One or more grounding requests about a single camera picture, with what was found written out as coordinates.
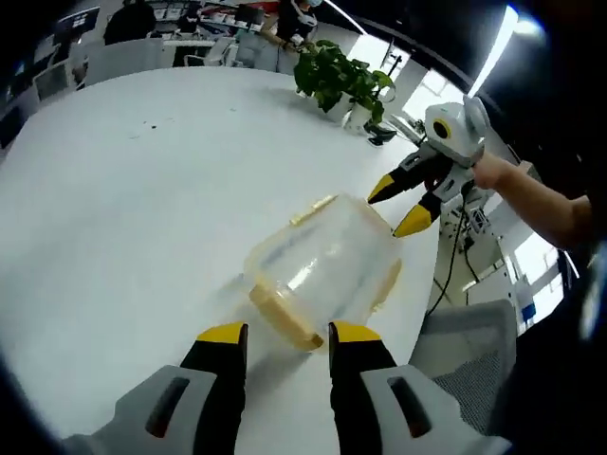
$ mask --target office chair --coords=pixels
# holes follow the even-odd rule
[[[158,69],[161,65],[162,38],[125,41],[99,47],[88,55],[86,85],[93,85],[128,74]]]
[[[514,366],[516,336],[509,300],[436,310],[424,321],[409,363],[457,399],[466,423],[488,434],[489,419],[502,406],[498,391]]]
[[[197,55],[186,55],[183,58],[183,62],[186,66],[204,66],[205,59],[204,57],[198,57]]]
[[[75,91],[76,82],[72,75],[71,61],[67,59],[53,64],[34,77],[33,86],[41,105],[47,105],[57,98]]]
[[[229,46],[235,43],[235,39],[231,37],[219,38],[214,46],[205,56],[205,66],[221,66],[226,64],[226,56],[230,53]]]

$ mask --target green leaves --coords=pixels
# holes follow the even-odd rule
[[[372,112],[373,123],[380,123],[384,108],[377,94],[382,88],[395,86],[388,75],[370,72],[368,68],[366,62],[349,61],[335,43],[320,40],[304,47],[294,69],[295,83],[298,90],[313,95],[324,112],[335,106],[345,92]]]
[[[332,41],[329,41],[329,40],[319,40],[316,42],[316,46],[317,47],[336,47],[337,49],[340,48],[338,45],[336,45],[335,43],[333,43]]]
[[[395,84],[392,82],[392,79],[390,79],[390,77],[383,71],[379,71],[376,69],[372,74],[373,74],[373,79],[376,82],[379,89],[395,86]]]

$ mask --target human arm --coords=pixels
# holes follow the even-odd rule
[[[316,34],[317,34],[318,31],[319,31],[318,26],[313,27],[310,30],[310,32],[303,37],[303,43],[305,45],[309,45],[309,44],[315,43],[315,38],[316,38]]]
[[[587,196],[567,199],[488,151],[472,169],[480,188],[496,190],[552,245],[570,248],[592,234],[592,207]]]
[[[276,46],[286,46],[288,44],[287,41],[279,38],[272,32],[272,28],[278,22],[278,16],[271,15],[269,16],[262,25],[262,29],[259,31],[259,34],[266,40],[275,44]]]

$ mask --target white table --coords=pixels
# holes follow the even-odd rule
[[[0,343],[44,421],[91,432],[117,398],[225,315],[205,298],[252,246],[327,194],[365,197],[414,146],[374,148],[292,78],[173,68],[99,83],[28,120],[0,167]],[[392,224],[418,188],[379,206]],[[438,226],[402,242],[372,316],[397,362],[430,295]],[[238,453],[338,453],[326,355],[248,377]]]

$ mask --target ceiling light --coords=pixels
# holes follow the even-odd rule
[[[331,8],[333,8],[335,11],[337,11],[339,14],[341,14],[346,20],[348,20],[350,22],[350,24],[352,24],[354,27],[356,27],[360,33],[362,33],[363,35],[368,35],[368,33],[365,31],[365,29],[362,28],[357,21],[355,21],[350,16],[348,16],[343,9],[338,7],[331,0],[324,0],[324,3],[328,4]]]
[[[533,19],[522,19],[517,22],[514,32],[518,35],[541,35],[543,28]]]
[[[506,49],[506,45],[514,32],[514,29],[517,26],[519,21],[519,13],[514,10],[513,7],[507,6],[506,12],[504,13],[504,20],[502,21],[502,26],[500,27],[500,31],[497,32],[497,37],[495,38],[495,43],[493,44],[493,48],[489,52],[487,60],[481,69],[481,72],[474,81],[472,88],[468,92],[469,97],[473,97],[478,92],[483,82],[487,79],[489,73],[493,69],[493,66],[497,64],[497,61],[500,60],[504,49]]]

